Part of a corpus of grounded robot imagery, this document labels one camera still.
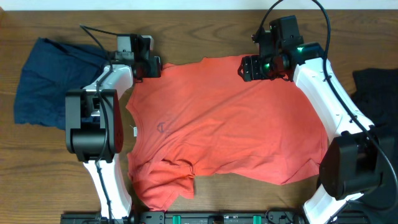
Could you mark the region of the folded navy blue garment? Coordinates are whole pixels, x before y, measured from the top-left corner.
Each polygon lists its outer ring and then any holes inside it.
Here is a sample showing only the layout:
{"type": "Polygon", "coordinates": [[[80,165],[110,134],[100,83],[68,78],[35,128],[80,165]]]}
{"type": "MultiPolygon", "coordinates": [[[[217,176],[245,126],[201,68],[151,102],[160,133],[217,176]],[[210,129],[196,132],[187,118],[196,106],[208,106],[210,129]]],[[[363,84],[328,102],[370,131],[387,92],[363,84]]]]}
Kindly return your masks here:
{"type": "Polygon", "coordinates": [[[14,122],[64,130],[66,92],[93,83],[105,63],[98,47],[37,39],[21,71],[14,122]]]}

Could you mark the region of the red orange t-shirt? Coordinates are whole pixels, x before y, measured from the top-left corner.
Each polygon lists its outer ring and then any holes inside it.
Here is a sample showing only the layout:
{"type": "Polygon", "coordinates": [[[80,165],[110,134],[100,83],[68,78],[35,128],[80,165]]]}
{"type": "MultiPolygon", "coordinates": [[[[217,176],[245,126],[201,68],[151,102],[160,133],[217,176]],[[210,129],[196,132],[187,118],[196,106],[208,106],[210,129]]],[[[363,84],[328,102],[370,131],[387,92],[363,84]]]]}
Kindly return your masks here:
{"type": "Polygon", "coordinates": [[[134,86],[128,175],[150,210],[192,199],[197,176],[284,185],[318,174],[328,136],[307,97],[281,79],[245,82],[240,63],[230,56],[167,64],[159,78],[134,86]]]}

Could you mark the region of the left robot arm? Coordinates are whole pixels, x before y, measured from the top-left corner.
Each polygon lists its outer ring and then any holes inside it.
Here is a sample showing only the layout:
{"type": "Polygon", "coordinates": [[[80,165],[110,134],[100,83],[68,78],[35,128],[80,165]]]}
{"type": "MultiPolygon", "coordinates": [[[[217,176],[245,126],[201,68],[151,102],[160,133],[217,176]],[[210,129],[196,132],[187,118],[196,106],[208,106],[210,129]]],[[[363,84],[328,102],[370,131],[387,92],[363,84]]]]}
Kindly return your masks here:
{"type": "Polygon", "coordinates": [[[101,75],[67,91],[66,145],[91,175],[101,210],[97,215],[64,215],[62,223],[130,223],[132,198],[126,190],[119,154],[124,134],[119,99],[136,81],[159,78],[162,64],[150,35],[118,34],[101,75]]]}

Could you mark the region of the black garment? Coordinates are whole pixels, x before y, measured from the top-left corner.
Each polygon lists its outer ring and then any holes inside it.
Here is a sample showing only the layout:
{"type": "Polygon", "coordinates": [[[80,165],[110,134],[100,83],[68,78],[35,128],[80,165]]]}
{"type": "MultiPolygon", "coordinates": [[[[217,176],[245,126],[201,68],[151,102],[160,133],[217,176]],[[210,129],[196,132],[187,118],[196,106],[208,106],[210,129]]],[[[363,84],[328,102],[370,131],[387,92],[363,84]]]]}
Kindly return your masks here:
{"type": "Polygon", "coordinates": [[[397,223],[397,70],[369,68],[353,72],[352,101],[373,121],[370,130],[387,161],[364,134],[344,134],[331,144],[320,166],[320,183],[332,196],[364,190],[337,214],[337,223],[397,223]]]}

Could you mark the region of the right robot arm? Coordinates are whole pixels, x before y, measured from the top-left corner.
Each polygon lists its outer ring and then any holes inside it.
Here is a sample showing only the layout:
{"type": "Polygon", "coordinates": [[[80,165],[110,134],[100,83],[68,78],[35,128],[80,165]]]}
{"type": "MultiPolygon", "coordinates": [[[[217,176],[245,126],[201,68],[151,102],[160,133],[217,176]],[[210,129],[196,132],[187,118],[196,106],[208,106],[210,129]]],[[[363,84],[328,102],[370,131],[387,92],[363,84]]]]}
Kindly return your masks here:
{"type": "Polygon", "coordinates": [[[365,205],[360,213],[348,210],[378,190],[397,196],[390,161],[395,140],[353,103],[334,74],[326,49],[304,41],[295,16],[273,20],[268,29],[258,28],[252,40],[259,53],[242,59],[239,75],[247,82],[278,78],[293,82],[308,98],[330,141],[319,167],[319,186],[295,222],[373,222],[377,213],[392,210],[392,205],[365,205]]]}

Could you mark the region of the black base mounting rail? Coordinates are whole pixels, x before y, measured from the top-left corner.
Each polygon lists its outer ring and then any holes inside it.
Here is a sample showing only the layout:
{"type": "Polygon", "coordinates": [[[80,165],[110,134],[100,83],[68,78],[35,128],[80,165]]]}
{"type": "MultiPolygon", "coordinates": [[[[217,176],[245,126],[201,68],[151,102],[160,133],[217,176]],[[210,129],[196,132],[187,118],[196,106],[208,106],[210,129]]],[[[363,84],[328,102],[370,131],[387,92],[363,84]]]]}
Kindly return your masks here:
{"type": "Polygon", "coordinates": [[[303,215],[286,210],[264,213],[177,213],[143,212],[122,218],[108,219],[99,213],[67,213],[60,216],[61,224],[306,224],[303,215]]]}

